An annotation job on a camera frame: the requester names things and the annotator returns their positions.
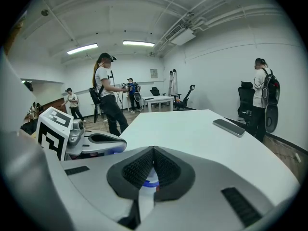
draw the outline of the fluorescent light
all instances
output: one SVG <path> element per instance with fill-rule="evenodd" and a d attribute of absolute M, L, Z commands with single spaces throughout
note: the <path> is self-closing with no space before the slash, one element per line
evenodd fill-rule
<path fill-rule="evenodd" d="M 97 47 L 98 47 L 97 44 L 91 44 L 91 45 L 83 46 L 83 47 L 68 51 L 67 54 L 71 55 L 71 54 L 74 54 L 74 53 L 77 53 L 77 52 L 80 52 L 80 51 L 85 51 L 85 50 L 93 49 L 93 48 L 97 48 Z"/>
<path fill-rule="evenodd" d="M 153 47 L 153 43 L 140 42 L 140 41 L 123 41 L 124 45 L 142 45 L 142 46 L 150 46 Z"/>

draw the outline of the black pants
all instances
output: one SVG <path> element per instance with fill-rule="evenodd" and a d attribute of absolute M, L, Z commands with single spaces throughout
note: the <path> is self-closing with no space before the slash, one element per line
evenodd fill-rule
<path fill-rule="evenodd" d="M 257 140 L 263 142 L 265 135 L 265 108 L 253 106 L 252 121 L 249 125 L 247 132 L 255 136 Z"/>
<path fill-rule="evenodd" d="M 125 116 L 116 103 L 116 97 L 114 95 L 102 97 L 100 107 L 107 116 L 109 132 L 116 136 L 120 136 L 120 132 L 116 128 L 116 121 L 119 122 L 122 133 L 128 127 L 128 124 Z"/>
<path fill-rule="evenodd" d="M 79 111 L 78 107 L 70 107 L 71 112 L 72 112 L 72 116 L 74 117 L 74 119 L 78 119 L 77 115 L 79 116 L 80 120 L 84 121 L 85 118 L 83 118 L 82 114 Z"/>
<path fill-rule="evenodd" d="M 135 98 L 134 98 L 134 94 L 132 94 L 132 95 L 129 95 L 129 99 L 130 99 L 130 103 L 131 103 L 131 109 L 132 110 L 135 110 Z M 136 104 L 137 104 L 137 109 L 140 109 L 140 104 L 139 104 L 139 102 L 136 102 Z"/>

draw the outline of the smartphone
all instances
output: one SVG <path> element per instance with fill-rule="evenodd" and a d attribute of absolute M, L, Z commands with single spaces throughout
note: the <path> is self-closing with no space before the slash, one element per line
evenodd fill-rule
<path fill-rule="evenodd" d="M 242 137 L 243 134 L 245 133 L 245 130 L 243 128 L 240 128 L 239 126 L 222 119 L 217 119 L 213 121 L 213 124 L 234 134 L 237 137 Z"/>

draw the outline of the wooden floor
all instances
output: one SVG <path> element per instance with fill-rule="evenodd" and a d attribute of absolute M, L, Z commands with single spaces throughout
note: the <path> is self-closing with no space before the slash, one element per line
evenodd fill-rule
<path fill-rule="evenodd" d="M 163 106 L 162 111 L 169 111 L 169 106 Z M 148 112 L 148 108 L 146 107 L 143 112 Z M 153 107 L 152 112 L 159 112 L 158 107 Z M 123 114 L 127 119 L 128 125 L 130 125 L 132 121 L 140 114 L 140 112 L 136 111 L 136 113 L 130 113 L 127 110 L 123 110 Z M 85 124 L 86 129 L 109 132 L 108 122 L 106 117 L 105 120 L 102 119 L 101 117 L 98 117 L 96 123 L 94 123 L 93 116 L 87 117 L 86 120 L 87 120 Z M 295 148 L 292 148 L 280 141 L 277 141 L 267 136 L 265 136 L 263 144 L 267 148 L 269 148 L 281 161 L 283 161 L 284 164 L 286 164 L 286 166 L 298 179 L 300 184 L 304 181 L 306 172 L 308 170 L 308 155 L 299 152 Z"/>

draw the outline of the white desk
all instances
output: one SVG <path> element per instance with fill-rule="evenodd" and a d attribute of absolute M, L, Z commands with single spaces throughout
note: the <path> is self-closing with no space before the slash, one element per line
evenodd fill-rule
<path fill-rule="evenodd" d="M 162 103 L 167 103 L 170 102 L 170 111 L 173 111 L 173 97 L 168 97 L 168 96 L 152 96 L 152 97 L 143 97 L 143 102 L 144 104 L 147 102 L 148 103 L 148 109 L 149 112 L 152 112 L 152 107 L 151 104 L 153 103 L 159 103 L 159 111 L 162 111 Z"/>
<path fill-rule="evenodd" d="M 274 205 L 296 193 L 297 179 L 274 153 L 247 132 L 238 138 L 213 125 L 216 119 L 224 118 L 210 110 L 141 113 L 121 138 L 126 151 L 158 145 L 221 163 Z"/>

